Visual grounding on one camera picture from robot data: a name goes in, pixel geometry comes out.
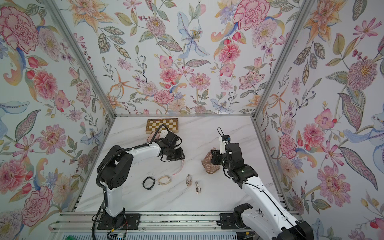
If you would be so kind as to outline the brown striped cloth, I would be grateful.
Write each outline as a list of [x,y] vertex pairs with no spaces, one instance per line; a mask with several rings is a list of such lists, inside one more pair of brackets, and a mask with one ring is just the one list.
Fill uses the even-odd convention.
[[212,163],[212,160],[213,160],[213,154],[212,154],[212,151],[216,150],[216,148],[212,148],[207,154],[206,156],[204,157],[204,159],[201,161],[206,173],[208,174],[214,174],[216,173],[218,170],[220,170],[220,166],[219,165],[214,165]]

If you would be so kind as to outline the pink white wristwatch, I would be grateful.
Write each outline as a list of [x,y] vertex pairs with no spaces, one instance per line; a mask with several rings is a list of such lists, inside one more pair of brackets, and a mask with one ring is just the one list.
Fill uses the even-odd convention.
[[185,160],[182,160],[179,169],[175,173],[173,173],[172,176],[175,177],[178,173],[180,173],[184,165],[185,165]]

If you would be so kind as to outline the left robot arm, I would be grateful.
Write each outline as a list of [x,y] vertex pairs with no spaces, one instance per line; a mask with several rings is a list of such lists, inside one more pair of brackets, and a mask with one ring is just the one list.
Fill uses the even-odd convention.
[[185,159],[180,147],[182,139],[176,134],[166,131],[149,143],[130,148],[113,146],[97,168],[96,184],[103,191],[104,215],[115,219],[125,214],[122,185],[127,181],[132,164],[159,157],[165,162]]

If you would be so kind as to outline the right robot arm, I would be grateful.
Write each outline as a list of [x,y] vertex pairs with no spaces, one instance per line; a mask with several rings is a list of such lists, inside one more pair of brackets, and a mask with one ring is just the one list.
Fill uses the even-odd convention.
[[212,150],[212,163],[223,166],[225,176],[236,183],[257,205],[245,203],[234,209],[235,225],[250,228],[263,240],[313,240],[314,232],[307,222],[300,222],[274,198],[257,172],[244,163],[238,143],[220,141]]

